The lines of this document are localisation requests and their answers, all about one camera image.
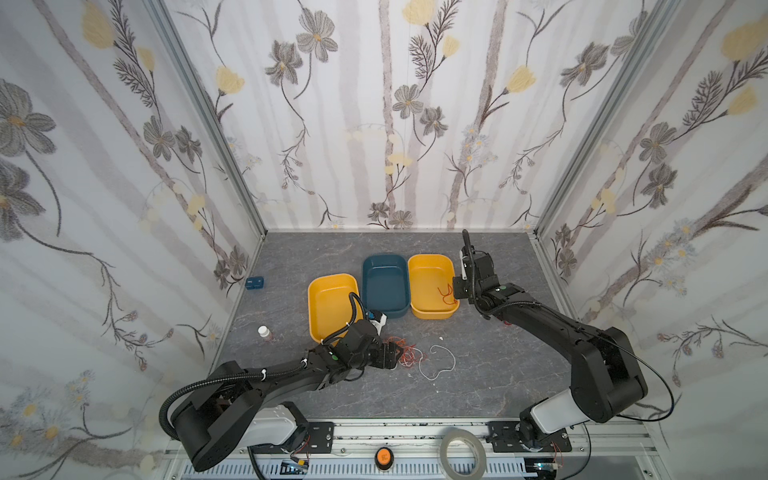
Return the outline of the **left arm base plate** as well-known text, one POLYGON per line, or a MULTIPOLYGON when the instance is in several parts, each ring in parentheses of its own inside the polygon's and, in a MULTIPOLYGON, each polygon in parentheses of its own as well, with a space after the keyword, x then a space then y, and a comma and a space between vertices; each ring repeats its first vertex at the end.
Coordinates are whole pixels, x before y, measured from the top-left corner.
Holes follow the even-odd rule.
POLYGON ((283 444, 262 444, 248 448, 254 454, 330 454, 335 424, 330 421, 309 422, 301 426, 283 444))

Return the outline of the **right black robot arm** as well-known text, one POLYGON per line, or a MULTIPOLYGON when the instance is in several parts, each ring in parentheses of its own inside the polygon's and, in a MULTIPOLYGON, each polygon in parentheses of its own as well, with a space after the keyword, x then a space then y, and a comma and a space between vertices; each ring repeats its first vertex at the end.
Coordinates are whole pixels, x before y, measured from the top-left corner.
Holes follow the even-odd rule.
POLYGON ((517 326, 554 349, 570 364, 570 385, 562 392, 524 409, 518 419, 517 437, 524 448, 541 449, 564 429, 614 418, 641 423, 661 422, 675 411, 677 400, 663 381, 670 407, 657 418, 629 416, 627 409, 649 393, 641 371, 663 376, 634 352, 620 329, 600 329, 572 319, 536 300, 524 288, 502 283, 492 257, 472 244, 462 231, 461 274, 453 278, 454 297, 466 300, 487 321, 517 326))

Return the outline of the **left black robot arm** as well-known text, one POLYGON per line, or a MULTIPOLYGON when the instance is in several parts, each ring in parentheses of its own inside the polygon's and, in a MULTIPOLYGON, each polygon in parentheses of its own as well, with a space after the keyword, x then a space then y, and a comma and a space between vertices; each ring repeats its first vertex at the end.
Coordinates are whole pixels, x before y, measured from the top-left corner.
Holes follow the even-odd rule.
POLYGON ((367 309, 355 293, 348 298, 350 320, 299 359, 248 369, 225 362, 164 400, 159 425, 182 444, 196 471, 216 466, 239 449, 261 410, 282 406, 299 393, 352 382, 352 371, 396 368, 404 348, 380 336, 386 315, 367 309))

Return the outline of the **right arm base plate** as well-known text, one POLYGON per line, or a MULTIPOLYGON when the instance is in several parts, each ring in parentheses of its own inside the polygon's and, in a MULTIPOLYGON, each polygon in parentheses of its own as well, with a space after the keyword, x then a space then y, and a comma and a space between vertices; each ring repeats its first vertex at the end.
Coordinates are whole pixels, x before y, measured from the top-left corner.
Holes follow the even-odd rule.
POLYGON ((569 453, 573 450, 568 433, 561 429, 544 440, 527 445, 516 420, 496 420, 486 423, 486 442, 494 453, 569 453))

